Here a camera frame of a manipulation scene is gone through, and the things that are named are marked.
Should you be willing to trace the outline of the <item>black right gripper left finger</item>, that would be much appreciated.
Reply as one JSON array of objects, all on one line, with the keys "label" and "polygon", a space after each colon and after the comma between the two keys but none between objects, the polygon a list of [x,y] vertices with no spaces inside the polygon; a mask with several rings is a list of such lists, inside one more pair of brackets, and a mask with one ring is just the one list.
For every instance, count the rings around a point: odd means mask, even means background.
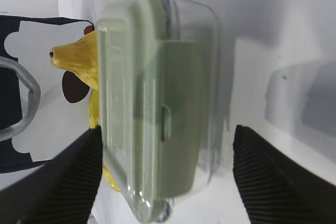
[{"label": "black right gripper left finger", "polygon": [[54,159],[1,190],[1,223],[87,223],[102,163],[102,133],[97,126]]}]

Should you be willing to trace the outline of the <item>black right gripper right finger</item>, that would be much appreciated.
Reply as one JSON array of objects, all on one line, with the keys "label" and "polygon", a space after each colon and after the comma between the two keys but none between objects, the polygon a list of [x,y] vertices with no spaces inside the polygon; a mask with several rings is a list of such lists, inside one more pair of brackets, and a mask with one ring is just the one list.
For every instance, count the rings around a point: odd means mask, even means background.
[{"label": "black right gripper right finger", "polygon": [[233,174],[251,223],[335,223],[335,185],[236,126]]}]

